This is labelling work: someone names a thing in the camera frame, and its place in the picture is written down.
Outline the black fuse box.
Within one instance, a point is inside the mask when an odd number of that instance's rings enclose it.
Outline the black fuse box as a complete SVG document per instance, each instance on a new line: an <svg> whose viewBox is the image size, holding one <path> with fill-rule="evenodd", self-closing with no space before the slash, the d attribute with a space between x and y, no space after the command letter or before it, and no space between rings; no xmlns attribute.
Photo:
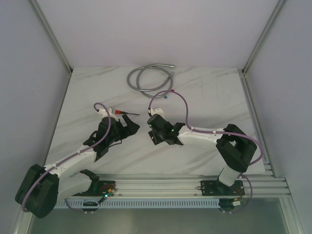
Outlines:
<svg viewBox="0 0 312 234"><path fill-rule="evenodd" d="M160 136L153 130L148 132L152 142L154 143L154 145L158 145L160 143L162 143L164 140L160 138Z"/></svg>

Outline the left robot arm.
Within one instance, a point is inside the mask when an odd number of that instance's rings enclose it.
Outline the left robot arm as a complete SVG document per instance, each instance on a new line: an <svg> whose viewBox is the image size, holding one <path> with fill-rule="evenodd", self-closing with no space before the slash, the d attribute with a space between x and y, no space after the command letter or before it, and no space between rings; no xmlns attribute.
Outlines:
<svg viewBox="0 0 312 234"><path fill-rule="evenodd" d="M108 153L112 145L136 134L140 128L127 115L122 117L125 125L117 118L103 117L98 129L82 146L60 162L31 166L15 195L15 201L26 212L43 218L57 202L71 196L101 194L99 176L88 170L88 166Z"/></svg>

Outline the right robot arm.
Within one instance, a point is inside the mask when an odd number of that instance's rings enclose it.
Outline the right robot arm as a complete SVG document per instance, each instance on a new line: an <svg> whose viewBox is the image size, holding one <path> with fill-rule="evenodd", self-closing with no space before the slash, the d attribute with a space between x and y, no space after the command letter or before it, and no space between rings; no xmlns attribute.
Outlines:
<svg viewBox="0 0 312 234"><path fill-rule="evenodd" d="M149 136L154 145L166 142L169 145L196 145L208 147L215 145L225 161L225 166L218 176L216 190L223 195L233 189L236 179L246 172L257 145L234 124L228 124L224 129L188 128L185 123L172 125L161 115L154 114L147 124L151 128Z"/></svg>

